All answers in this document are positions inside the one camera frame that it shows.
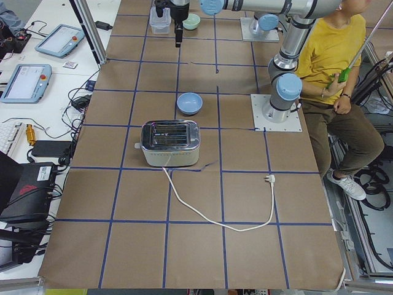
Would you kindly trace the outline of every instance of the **green tool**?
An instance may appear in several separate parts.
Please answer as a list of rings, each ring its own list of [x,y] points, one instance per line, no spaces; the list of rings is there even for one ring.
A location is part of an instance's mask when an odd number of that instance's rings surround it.
[[[373,28],[373,30],[371,31],[370,35],[368,35],[368,37],[366,38],[366,40],[363,43],[363,46],[359,49],[359,51],[357,52],[357,54],[355,55],[354,59],[352,60],[351,64],[344,69],[341,74],[338,76],[338,83],[342,83],[342,82],[346,82],[348,80],[349,77],[349,73],[352,70],[352,67],[354,66],[355,62],[357,61],[357,59],[359,58],[359,56],[362,54],[364,48],[367,46],[368,43],[370,43],[371,38],[373,37],[375,31],[378,29],[378,27],[380,26],[380,24],[382,23],[383,19],[385,18],[385,16],[387,15],[387,13],[389,12],[389,10],[392,8],[393,6],[393,1],[391,1],[391,3],[388,5],[388,7],[386,8],[386,10],[384,11],[384,13],[382,14],[381,18],[378,20],[378,22],[376,23],[375,27]]]

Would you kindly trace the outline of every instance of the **black laptop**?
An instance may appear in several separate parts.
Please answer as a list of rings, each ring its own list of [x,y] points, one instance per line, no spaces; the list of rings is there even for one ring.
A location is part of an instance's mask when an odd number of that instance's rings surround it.
[[[0,152],[0,220],[21,223],[47,219],[55,168],[52,162],[19,164]]]

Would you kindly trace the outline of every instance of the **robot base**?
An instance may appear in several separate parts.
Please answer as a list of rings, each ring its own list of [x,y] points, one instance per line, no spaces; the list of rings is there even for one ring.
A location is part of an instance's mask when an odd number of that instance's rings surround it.
[[[240,18],[241,24],[241,34],[243,36],[243,41],[254,41],[254,42],[278,42],[278,33],[277,30],[273,29],[266,33],[261,34],[252,34],[250,32],[249,26],[253,18],[251,17],[242,17]]]
[[[278,131],[278,132],[302,132],[299,115],[297,112],[290,112],[287,120],[282,123],[274,123],[265,118],[262,113],[262,108],[266,103],[269,103],[270,95],[252,94],[252,113],[254,115],[254,127],[260,131]]]

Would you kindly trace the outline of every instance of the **stainless steel toaster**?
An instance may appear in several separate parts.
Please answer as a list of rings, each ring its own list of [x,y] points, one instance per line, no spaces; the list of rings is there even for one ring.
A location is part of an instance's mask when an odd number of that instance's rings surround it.
[[[142,126],[141,147],[151,166],[190,166],[199,159],[200,130],[191,120],[148,121]]]

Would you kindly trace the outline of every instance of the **tablet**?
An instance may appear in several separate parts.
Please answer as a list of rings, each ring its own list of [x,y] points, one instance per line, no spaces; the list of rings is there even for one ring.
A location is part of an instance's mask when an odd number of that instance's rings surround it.
[[[84,37],[85,34],[80,28],[58,25],[35,48],[38,52],[63,58],[69,55]]]
[[[0,97],[3,103],[37,103],[48,86],[52,68],[47,64],[17,65]]]

